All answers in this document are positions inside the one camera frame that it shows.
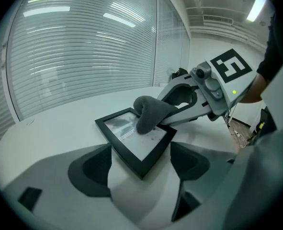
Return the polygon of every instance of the white table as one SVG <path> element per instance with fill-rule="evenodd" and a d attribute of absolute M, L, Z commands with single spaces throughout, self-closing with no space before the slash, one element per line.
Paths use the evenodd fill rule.
<path fill-rule="evenodd" d="M 46 110 L 15 124 L 0 141 L 0 190 L 43 158 L 107 143 L 95 125 L 96 119 L 133 107 L 134 100 L 141 95 L 157 97 L 161 90 L 148 87 L 94 96 Z M 221 117 L 214 122 L 206 116 L 199 117 L 174 128 L 178 132 L 173 141 L 236 152 L 235 143 Z M 170 163 L 169 147 L 143 181 L 113 152 L 108 178 L 113 202 L 126 215 L 134 212 L 129 217 L 139 227 L 146 227 L 149 221 L 156 222 L 156 227 L 162 227 L 164 218 L 171 217 L 179 179 Z M 147 209 L 138 207 L 141 212 L 135 212 L 137 205 L 146 204 Z M 151 214 L 144 215 L 143 210 Z"/>

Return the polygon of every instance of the white wall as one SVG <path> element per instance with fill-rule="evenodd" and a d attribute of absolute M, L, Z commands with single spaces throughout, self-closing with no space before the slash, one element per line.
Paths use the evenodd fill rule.
<path fill-rule="evenodd" d="M 209 34 L 192 34 L 188 71 L 205 59 L 213 59 L 231 48 L 236 50 L 254 70 L 264 59 L 263 53 L 241 42 Z M 263 101 L 252 104 L 238 103 L 233 117 L 253 127 L 263 107 Z"/>

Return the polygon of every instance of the black picture frame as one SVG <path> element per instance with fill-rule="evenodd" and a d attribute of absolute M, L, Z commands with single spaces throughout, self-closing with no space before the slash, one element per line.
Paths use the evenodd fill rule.
<path fill-rule="evenodd" d="M 177 130 L 169 126 L 157 125 L 157 127 L 166 131 L 166 134 L 156 145 L 156 147 L 141 161 L 116 137 L 116 135 L 113 134 L 113 132 L 104 123 L 110 119 L 128 112 L 131 112 L 140 117 L 140 115 L 133 108 L 126 108 L 114 114 L 99 118 L 95 120 L 95 123 L 101 130 L 105 138 L 108 140 L 108 142 L 112 144 L 113 149 L 122 159 L 122 161 L 142 180 L 153 167 L 153 165 L 157 162 L 157 160 L 161 157 L 162 153 L 165 151 L 165 149 L 173 139 Z"/>

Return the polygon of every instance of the person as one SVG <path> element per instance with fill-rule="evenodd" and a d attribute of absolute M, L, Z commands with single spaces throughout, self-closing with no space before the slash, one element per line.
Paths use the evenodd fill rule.
<path fill-rule="evenodd" d="M 271 17 L 269 26 L 269 39 L 264 60 L 257 69 L 257 75 L 241 103 L 256 103 L 261 101 L 260 94 L 272 81 L 283 65 L 283 21 L 277 12 Z M 267 120 L 257 135 L 264 136 L 276 130 L 274 120 L 268 113 Z"/>

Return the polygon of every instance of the gray soft gripper pad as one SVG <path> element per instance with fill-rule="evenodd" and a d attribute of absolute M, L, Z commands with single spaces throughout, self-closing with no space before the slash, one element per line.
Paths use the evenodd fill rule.
<path fill-rule="evenodd" d="M 178 108 L 151 96 L 140 96 L 134 102 L 134 109 L 140 115 L 136 130 L 144 135 L 155 128 L 169 113 Z"/>

